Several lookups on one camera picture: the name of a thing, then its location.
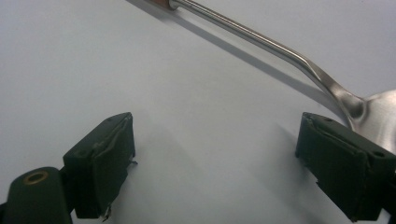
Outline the metal spoon with wooden handle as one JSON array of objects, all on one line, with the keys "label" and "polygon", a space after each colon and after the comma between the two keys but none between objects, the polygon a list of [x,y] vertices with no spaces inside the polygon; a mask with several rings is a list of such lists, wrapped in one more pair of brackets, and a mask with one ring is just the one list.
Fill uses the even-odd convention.
[{"label": "metal spoon with wooden handle", "polygon": [[194,0],[150,1],[168,10],[182,7],[295,66],[328,94],[342,111],[352,131],[396,154],[396,90],[359,97],[345,89],[301,53]]}]

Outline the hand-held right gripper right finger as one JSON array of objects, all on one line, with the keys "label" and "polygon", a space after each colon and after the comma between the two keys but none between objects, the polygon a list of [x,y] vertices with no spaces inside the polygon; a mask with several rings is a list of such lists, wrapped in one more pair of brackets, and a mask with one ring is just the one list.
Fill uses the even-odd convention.
[{"label": "hand-held right gripper right finger", "polygon": [[302,114],[295,155],[353,222],[386,210],[396,222],[396,155],[335,120]]}]

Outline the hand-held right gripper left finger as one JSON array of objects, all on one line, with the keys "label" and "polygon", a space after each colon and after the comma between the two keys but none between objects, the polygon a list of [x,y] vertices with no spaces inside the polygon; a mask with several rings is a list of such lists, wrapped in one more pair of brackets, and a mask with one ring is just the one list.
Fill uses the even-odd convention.
[{"label": "hand-held right gripper left finger", "polygon": [[99,218],[120,193],[135,156],[133,116],[121,113],[103,120],[64,155],[79,218]]}]

